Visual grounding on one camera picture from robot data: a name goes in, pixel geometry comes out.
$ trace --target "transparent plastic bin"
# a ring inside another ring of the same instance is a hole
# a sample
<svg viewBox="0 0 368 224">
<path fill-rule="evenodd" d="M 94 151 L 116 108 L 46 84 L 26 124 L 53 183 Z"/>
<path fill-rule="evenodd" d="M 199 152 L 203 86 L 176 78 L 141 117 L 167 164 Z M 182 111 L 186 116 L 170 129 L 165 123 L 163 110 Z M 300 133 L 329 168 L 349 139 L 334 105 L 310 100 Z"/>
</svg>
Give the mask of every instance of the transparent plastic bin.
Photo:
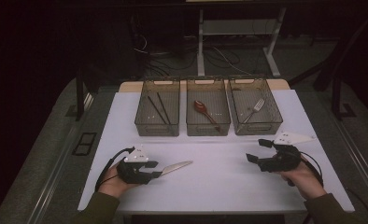
<svg viewBox="0 0 368 224">
<path fill-rule="evenodd" d="M 207 115 L 195 109 L 201 102 Z M 231 125 L 224 78 L 219 76 L 187 78 L 187 135 L 225 136 Z"/>
<path fill-rule="evenodd" d="M 283 122 L 264 78 L 229 76 L 228 99 L 236 135 L 275 134 Z M 264 100 L 260 111 L 254 112 L 245 122 L 260 99 Z"/>
<path fill-rule="evenodd" d="M 146 77 L 134 124 L 140 136 L 178 136 L 179 77 Z"/>
</svg>

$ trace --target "hand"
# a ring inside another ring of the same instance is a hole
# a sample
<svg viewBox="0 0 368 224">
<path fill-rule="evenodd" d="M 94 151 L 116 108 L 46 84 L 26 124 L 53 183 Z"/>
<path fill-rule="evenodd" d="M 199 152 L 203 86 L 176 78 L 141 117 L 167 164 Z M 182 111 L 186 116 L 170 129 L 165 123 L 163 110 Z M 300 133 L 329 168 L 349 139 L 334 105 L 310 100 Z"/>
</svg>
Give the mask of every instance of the hand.
<svg viewBox="0 0 368 224">
<path fill-rule="evenodd" d="M 98 192 L 119 198 L 126 190 L 139 186 L 138 184 L 127 184 L 121 180 L 118 176 L 117 166 L 118 164 L 115 164 L 107 170 L 104 178 L 106 182 L 102 183 Z"/>
<path fill-rule="evenodd" d="M 291 180 L 306 200 L 327 194 L 312 171 L 302 161 L 294 170 L 276 173 L 282 175 L 286 181 Z"/>
</svg>

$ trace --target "knife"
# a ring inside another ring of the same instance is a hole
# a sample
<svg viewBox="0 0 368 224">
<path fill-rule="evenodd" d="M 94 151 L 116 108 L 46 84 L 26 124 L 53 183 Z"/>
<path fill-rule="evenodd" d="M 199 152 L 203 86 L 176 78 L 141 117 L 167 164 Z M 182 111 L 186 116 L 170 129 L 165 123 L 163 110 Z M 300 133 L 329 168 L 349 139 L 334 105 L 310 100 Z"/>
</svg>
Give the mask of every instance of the knife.
<svg viewBox="0 0 368 224">
<path fill-rule="evenodd" d="M 166 166 L 166 167 L 163 168 L 161 175 L 169 174 L 170 172 L 175 171 L 176 169 L 179 169 L 179 168 L 181 168 L 183 166 L 186 166 L 186 165 L 189 165 L 191 163 L 192 163 L 192 161 L 182 161 L 182 162 L 179 162 L 179 163 L 176 163 L 176 164 L 173 164 L 173 165 Z"/>
</svg>

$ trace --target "fork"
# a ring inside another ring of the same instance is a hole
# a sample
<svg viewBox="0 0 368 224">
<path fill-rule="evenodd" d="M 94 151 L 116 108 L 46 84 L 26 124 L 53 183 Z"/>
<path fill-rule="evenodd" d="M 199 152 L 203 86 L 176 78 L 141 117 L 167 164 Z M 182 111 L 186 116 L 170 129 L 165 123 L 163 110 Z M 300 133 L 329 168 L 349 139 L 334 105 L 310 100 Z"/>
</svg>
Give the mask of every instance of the fork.
<svg viewBox="0 0 368 224">
<path fill-rule="evenodd" d="M 261 98 L 261 99 L 259 100 L 259 102 L 257 102 L 257 104 L 256 104 L 256 105 L 254 105 L 254 107 L 251 109 L 250 114 L 249 114 L 249 115 L 248 115 L 248 117 L 243 121 L 243 123 L 245 123 L 245 124 L 246 124 L 246 123 L 248 122 L 248 120 L 251 118 L 251 116 L 253 116 L 253 114 L 254 114 L 254 113 L 259 112 L 259 111 L 261 110 L 262 106 L 263 106 L 263 103 L 265 103 L 265 101 Z M 240 132 L 240 130 L 242 130 L 243 126 L 244 126 L 244 125 L 239 126 L 239 128 L 236 130 L 236 132 L 237 132 L 237 133 L 239 133 L 239 132 Z"/>
</svg>

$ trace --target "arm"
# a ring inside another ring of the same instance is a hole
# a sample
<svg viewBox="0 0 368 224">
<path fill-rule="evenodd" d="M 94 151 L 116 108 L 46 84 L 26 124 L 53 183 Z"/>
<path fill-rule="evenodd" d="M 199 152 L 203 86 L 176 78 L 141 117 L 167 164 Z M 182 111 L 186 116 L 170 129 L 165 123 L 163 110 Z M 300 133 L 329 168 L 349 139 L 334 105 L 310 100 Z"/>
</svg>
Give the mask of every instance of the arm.
<svg viewBox="0 0 368 224">
<path fill-rule="evenodd" d="M 137 185 L 126 184 L 118 177 L 117 164 L 108 169 L 105 175 L 105 182 L 99 190 L 93 194 L 88 206 L 71 220 L 71 223 L 77 224 L 99 224 L 111 223 L 115 215 L 119 197 L 128 189 Z"/>
<path fill-rule="evenodd" d="M 364 223 L 345 212 L 339 202 L 332 194 L 326 192 L 303 162 L 294 170 L 278 173 L 283 179 L 290 179 L 306 199 L 304 205 L 316 224 Z"/>
</svg>

